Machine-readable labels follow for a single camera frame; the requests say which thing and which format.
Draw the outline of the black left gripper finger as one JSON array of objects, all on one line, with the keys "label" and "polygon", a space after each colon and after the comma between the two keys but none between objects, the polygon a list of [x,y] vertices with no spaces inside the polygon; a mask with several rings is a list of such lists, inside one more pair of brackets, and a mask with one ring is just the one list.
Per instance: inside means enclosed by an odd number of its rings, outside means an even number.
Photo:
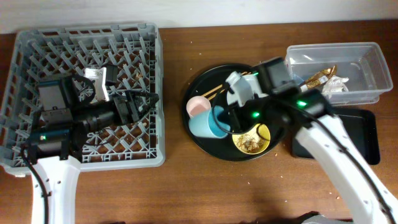
[{"label": "black left gripper finger", "polygon": [[159,96],[156,93],[148,93],[136,90],[126,91],[126,97],[129,101],[133,101],[139,104],[143,104],[144,102],[146,102],[146,100],[149,100],[149,103],[157,103],[159,101]]},{"label": "black left gripper finger", "polygon": [[155,108],[156,102],[150,102],[148,105],[138,105],[136,102],[133,104],[133,121],[139,121],[143,117],[146,116],[146,114],[151,110]]}]

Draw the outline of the food scraps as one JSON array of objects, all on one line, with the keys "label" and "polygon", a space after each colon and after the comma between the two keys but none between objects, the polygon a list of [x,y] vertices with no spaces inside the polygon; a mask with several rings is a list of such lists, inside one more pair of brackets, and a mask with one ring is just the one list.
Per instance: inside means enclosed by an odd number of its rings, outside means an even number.
[{"label": "food scraps", "polygon": [[254,154],[259,152],[262,149],[262,146],[264,145],[265,140],[260,138],[258,135],[249,135],[249,134],[243,134],[238,137],[236,141],[236,145],[239,150],[249,153],[249,154]]}]

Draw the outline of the yellow bowl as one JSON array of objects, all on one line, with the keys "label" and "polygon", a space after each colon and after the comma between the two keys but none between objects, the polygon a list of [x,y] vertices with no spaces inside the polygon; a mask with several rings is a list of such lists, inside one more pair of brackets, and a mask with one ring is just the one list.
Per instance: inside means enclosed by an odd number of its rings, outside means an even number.
[{"label": "yellow bowl", "polygon": [[271,132],[265,124],[256,124],[244,134],[233,134],[232,140],[236,148],[244,154],[260,154],[270,145]]}]

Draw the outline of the blue cup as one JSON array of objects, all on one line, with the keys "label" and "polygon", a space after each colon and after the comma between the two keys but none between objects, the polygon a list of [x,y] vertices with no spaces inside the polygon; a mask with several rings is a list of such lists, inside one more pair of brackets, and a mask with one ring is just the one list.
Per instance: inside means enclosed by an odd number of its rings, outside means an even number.
[{"label": "blue cup", "polygon": [[218,124],[225,130],[231,131],[229,124],[221,121],[220,116],[224,113],[224,109],[221,106],[215,106],[214,108],[204,111],[188,122],[190,132],[198,138],[214,138],[223,139],[228,133],[220,129],[213,119],[213,113],[215,114]]}]

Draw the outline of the pink cup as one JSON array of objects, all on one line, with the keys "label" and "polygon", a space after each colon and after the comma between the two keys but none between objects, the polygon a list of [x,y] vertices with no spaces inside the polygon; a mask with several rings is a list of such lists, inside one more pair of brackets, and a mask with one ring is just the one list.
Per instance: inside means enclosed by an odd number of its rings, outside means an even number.
[{"label": "pink cup", "polygon": [[190,118],[207,111],[211,108],[210,101],[204,96],[194,96],[190,98],[186,105],[186,110]]}]

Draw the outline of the gold wrapper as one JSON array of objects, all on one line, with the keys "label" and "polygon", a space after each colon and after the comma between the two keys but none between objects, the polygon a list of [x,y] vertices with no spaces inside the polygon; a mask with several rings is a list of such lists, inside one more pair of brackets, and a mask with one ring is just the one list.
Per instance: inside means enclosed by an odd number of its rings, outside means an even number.
[{"label": "gold wrapper", "polygon": [[326,69],[323,69],[323,70],[317,72],[312,77],[307,79],[304,82],[304,85],[308,89],[312,89],[312,88],[315,88],[317,86],[320,86],[320,85],[326,83],[332,76],[334,76],[336,74],[337,68],[338,68],[338,66],[334,65],[333,67],[326,68]]}]

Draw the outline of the white wrapper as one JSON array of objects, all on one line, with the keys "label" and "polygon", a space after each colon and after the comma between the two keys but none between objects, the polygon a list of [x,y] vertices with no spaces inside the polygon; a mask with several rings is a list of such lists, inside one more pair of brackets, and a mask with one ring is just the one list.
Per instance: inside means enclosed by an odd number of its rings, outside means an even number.
[{"label": "white wrapper", "polygon": [[345,85],[349,81],[349,78],[341,78],[332,76],[323,86],[322,93],[338,93],[349,91]]}]

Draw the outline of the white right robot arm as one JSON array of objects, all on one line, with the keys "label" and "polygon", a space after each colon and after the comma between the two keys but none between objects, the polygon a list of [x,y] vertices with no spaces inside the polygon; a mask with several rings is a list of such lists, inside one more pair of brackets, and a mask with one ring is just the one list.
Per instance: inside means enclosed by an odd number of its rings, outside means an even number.
[{"label": "white right robot arm", "polygon": [[302,90],[282,58],[252,67],[249,75],[232,72],[224,87],[233,133],[259,123],[290,129],[327,173],[355,223],[397,223],[397,199],[359,153],[332,105],[319,90]]}]

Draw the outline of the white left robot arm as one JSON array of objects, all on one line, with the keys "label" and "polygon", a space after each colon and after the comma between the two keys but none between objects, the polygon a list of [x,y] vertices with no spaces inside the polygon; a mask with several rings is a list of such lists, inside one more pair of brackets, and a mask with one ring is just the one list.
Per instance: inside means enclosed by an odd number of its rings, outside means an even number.
[{"label": "white left robot arm", "polygon": [[54,75],[38,84],[42,109],[34,113],[21,156],[32,174],[32,223],[74,223],[82,149],[88,134],[142,120],[159,95],[126,90],[109,101],[93,103],[96,94],[79,99],[75,82],[91,89],[80,75]]}]

